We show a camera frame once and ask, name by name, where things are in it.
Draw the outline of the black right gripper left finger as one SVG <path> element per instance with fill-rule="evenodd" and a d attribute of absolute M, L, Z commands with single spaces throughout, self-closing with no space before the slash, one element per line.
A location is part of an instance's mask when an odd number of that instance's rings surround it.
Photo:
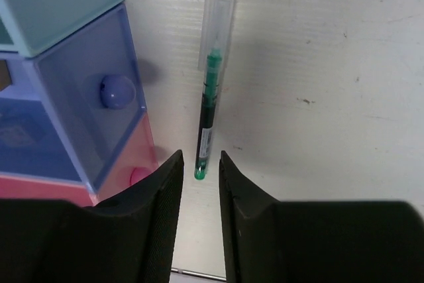
<path fill-rule="evenodd" d="M 93 207 L 64 200 L 1 201 L 2 282 L 167 282 L 184 158 Z"/>

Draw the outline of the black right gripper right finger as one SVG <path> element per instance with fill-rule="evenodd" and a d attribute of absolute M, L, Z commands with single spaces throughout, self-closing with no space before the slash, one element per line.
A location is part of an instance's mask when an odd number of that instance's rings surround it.
<path fill-rule="evenodd" d="M 404 201 L 280 201 L 226 152 L 219 198 L 228 282 L 422 282 L 423 218 Z"/>

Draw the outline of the pink drawer box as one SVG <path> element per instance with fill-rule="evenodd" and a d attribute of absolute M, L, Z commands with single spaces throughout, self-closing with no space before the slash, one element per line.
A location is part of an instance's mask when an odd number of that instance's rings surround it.
<path fill-rule="evenodd" d="M 158 168 L 148 115 L 143 115 L 109 175 L 96 194 L 81 184 L 1 176 L 1 197 L 8 199 L 64 199 L 93 206 L 147 177 Z"/>

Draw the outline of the purple drawer box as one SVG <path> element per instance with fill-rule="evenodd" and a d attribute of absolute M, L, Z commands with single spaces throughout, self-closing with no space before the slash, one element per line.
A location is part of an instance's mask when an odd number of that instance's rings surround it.
<path fill-rule="evenodd" d="M 124 4 L 34 58 L 2 52 L 1 172 L 99 192 L 146 112 Z"/>

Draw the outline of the green gel pen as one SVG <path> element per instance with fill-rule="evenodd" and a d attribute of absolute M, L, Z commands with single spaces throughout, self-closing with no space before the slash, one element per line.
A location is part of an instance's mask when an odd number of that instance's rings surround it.
<path fill-rule="evenodd" d="M 219 96 L 222 73 L 226 68 L 235 0 L 205 0 L 198 70 L 203 72 L 203 91 L 194 178 L 203 180 L 209 164 L 215 110 Z"/>

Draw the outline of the teal drawer box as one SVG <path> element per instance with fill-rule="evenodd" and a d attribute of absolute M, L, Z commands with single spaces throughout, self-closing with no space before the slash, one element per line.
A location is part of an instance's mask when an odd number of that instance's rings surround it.
<path fill-rule="evenodd" d="M 32 58 L 124 0 L 1 0 L 1 51 Z"/>

